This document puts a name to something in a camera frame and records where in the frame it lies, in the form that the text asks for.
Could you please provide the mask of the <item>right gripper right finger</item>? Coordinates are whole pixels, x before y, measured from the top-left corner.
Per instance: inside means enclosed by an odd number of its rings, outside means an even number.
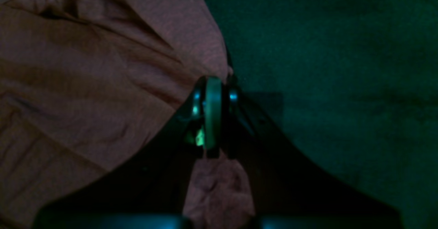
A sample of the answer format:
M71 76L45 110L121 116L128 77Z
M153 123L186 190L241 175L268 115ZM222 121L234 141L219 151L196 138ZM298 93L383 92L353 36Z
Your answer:
M401 229L398 212L328 174L236 85L213 78L213 140L247 173L251 229Z

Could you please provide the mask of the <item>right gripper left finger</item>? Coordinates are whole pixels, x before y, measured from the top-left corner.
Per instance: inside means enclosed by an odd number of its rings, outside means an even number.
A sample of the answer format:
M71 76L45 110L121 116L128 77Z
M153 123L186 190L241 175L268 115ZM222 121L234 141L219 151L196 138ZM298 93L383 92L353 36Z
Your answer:
M182 215L193 165L214 157L214 78L188 99L132 158L43 207L36 229L192 229Z

